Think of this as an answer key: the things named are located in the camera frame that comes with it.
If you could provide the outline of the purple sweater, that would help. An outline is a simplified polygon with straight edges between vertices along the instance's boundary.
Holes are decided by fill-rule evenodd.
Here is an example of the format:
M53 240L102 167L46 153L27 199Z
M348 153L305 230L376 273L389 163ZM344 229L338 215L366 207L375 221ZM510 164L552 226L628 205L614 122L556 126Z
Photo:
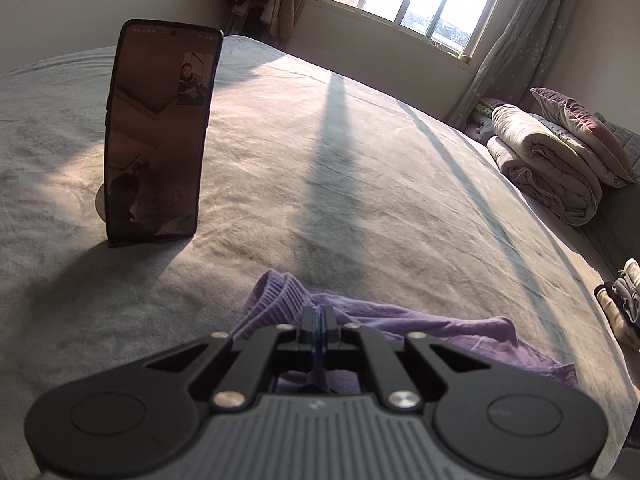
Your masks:
M338 324L355 322L375 328L390 342L401 342L408 333L421 332L485 358L573 388L578 386L575 365L563 364L521 339L510 318L447 318L393 304L376 304L325 292L314 294L294 275L276 270L262 274L254 285L244 304L245 316L233 336L243 340L267 326L296 325L306 307L317 312L331 308Z

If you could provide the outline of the grey bed blanket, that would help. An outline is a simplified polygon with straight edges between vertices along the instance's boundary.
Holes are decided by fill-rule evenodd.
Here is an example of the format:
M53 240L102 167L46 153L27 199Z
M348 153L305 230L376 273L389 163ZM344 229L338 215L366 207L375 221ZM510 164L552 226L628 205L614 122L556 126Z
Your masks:
M592 296L582 231L480 144L387 94L243 37L224 42L190 240L111 248L94 208L114 49L1 78L1 474L38 472L43 391L231 330L267 270L314 292L453 318L503 315L577 368L613 467L638 405Z

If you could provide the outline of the black smartphone on stand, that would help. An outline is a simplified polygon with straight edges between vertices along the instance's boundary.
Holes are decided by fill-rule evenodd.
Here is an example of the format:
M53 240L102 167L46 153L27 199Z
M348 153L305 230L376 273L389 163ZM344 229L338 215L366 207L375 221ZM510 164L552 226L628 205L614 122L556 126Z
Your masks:
M190 238L224 34L126 21L105 111L104 222L113 246Z

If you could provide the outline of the mauve pillow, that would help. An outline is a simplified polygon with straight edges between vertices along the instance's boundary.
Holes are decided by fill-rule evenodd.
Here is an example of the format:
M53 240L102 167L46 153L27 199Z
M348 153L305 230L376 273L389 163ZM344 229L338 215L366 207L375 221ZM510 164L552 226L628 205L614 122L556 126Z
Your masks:
M612 131L582 104L560 92L529 89L547 122L565 130L560 138L586 162L598 179L611 188L635 184L634 170Z

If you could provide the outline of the grey curtain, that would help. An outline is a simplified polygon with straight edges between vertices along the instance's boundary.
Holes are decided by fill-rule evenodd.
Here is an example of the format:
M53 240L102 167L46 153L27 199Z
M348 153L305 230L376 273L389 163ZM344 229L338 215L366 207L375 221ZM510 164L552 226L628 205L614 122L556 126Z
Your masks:
M528 110L529 90L546 81L573 16L577 0L498 0L474 62L473 78L445 116L462 128L481 98L497 98Z

